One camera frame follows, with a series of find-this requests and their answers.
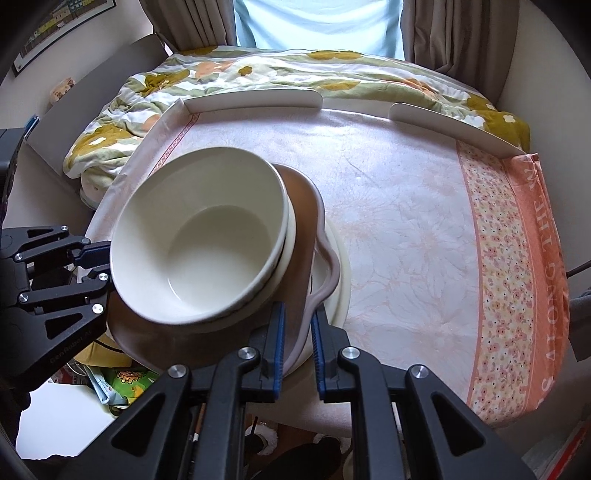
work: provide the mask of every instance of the brown curtain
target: brown curtain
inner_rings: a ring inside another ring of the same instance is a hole
[[[154,31],[174,51],[236,45],[233,0],[139,0]]]
[[[511,65],[518,17],[519,0],[404,0],[405,59],[495,103]]]

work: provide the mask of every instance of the silver screw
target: silver screw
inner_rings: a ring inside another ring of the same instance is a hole
[[[345,358],[348,358],[349,360],[353,360],[361,354],[359,349],[355,348],[354,346],[346,346],[340,352]]]
[[[243,346],[238,350],[238,356],[243,360],[250,360],[256,357],[256,350],[251,346]]]
[[[415,378],[425,378],[429,374],[429,369],[424,365],[413,365],[410,374]]]
[[[187,367],[184,365],[173,365],[168,369],[168,374],[172,378],[182,378],[187,374]]]

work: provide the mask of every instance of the blue gripper pad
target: blue gripper pad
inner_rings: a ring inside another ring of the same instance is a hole
[[[82,248],[74,259],[74,265],[82,268],[94,268],[109,263],[111,242],[97,242]]]
[[[326,381],[324,379],[324,351],[322,350],[322,337],[320,336],[320,325],[318,312],[314,311],[310,322],[312,327],[312,345],[314,347],[314,366],[316,367],[316,389],[321,400],[324,400],[326,393]]]
[[[275,378],[273,380],[273,394],[275,400],[279,398],[281,390],[281,382],[283,380],[283,352],[285,349],[285,304],[279,304],[279,318],[277,324],[277,336],[275,338],[275,355],[274,355],[274,371]]]

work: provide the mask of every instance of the floral comforter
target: floral comforter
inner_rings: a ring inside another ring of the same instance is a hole
[[[64,172],[81,179],[82,199],[96,208],[146,133],[178,99],[278,87],[311,88],[324,98],[409,103],[529,149],[525,122],[497,111],[470,87],[418,65],[354,51],[222,46],[173,54],[153,71],[130,77],[80,134]]]

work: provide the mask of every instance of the orange fabric border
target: orange fabric border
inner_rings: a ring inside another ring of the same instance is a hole
[[[537,160],[536,154],[502,160],[522,213],[536,279],[535,348],[524,411],[535,410],[548,394],[560,370],[569,337],[566,271]]]
[[[154,173],[156,170],[159,170],[166,163],[170,154],[177,147],[177,145],[180,143],[180,141],[183,139],[183,137],[187,134],[187,132],[189,130],[191,130],[191,127],[197,123],[197,120],[199,120],[199,114],[198,113],[192,114],[187,125],[185,125],[183,130],[177,135],[177,137],[172,141],[172,143],[164,151],[164,153],[162,154],[160,159],[156,162],[156,165],[154,165],[154,168],[152,168],[150,175],[152,175],[152,173]]]
[[[501,160],[462,142],[460,166],[475,219],[482,305],[467,403],[489,424],[518,417],[530,385],[535,290],[530,249]]]

